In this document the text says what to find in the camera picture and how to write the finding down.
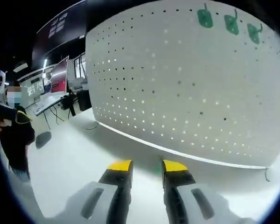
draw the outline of computer monitor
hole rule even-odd
[[[67,64],[69,57],[67,56],[61,62],[56,65],[51,71],[51,79],[49,83],[51,84],[51,93],[60,94],[66,92],[67,80]]]

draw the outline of white pegboard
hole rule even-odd
[[[185,154],[270,166],[280,151],[280,37],[234,7],[157,1],[128,9],[86,36],[86,66],[97,121]],[[247,24],[263,30],[259,44]]]

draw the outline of face mask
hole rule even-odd
[[[7,102],[9,106],[16,108],[22,102],[22,93],[7,92]]]

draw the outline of gray floor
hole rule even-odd
[[[27,115],[32,119],[32,127],[35,130],[35,136],[43,133],[43,132],[47,132],[49,131],[49,127],[48,124],[51,128],[51,130],[53,130],[54,128],[56,128],[58,126],[58,124],[63,123],[63,121],[61,121],[60,119],[57,119],[58,124],[56,123],[56,116],[53,113],[56,113],[54,107],[51,107],[51,110],[53,111],[53,113],[50,110],[47,110],[45,112],[47,120],[48,120],[48,124],[45,120],[44,114],[42,113],[41,115],[39,115],[38,117],[35,116],[32,112],[32,109],[35,105],[30,106],[29,108],[26,109]],[[69,109],[67,110],[63,110],[61,108],[61,106],[55,105],[55,108],[57,110],[57,115],[58,117],[60,117],[61,119],[63,119],[64,121],[68,120],[68,114],[69,114]],[[76,101],[74,103],[74,109],[76,114],[79,114],[81,111],[79,109],[79,104]]]

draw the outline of white desk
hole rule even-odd
[[[118,160],[133,159],[132,202],[127,224],[168,223],[163,203],[159,157],[185,164],[198,183],[206,183],[222,194],[230,209],[242,217],[258,220],[280,191],[280,157],[267,173],[223,167],[175,156],[143,145],[98,125],[92,109],[62,123],[41,149],[28,151],[31,184],[45,217],[61,213],[69,197]]]
[[[47,99],[44,101],[38,102],[34,108],[33,108],[33,113],[36,116],[39,116],[41,113],[49,109],[50,107],[54,106],[55,104],[59,103],[61,100],[64,99],[65,96],[68,94],[58,94],[58,95],[52,95],[49,96]]]

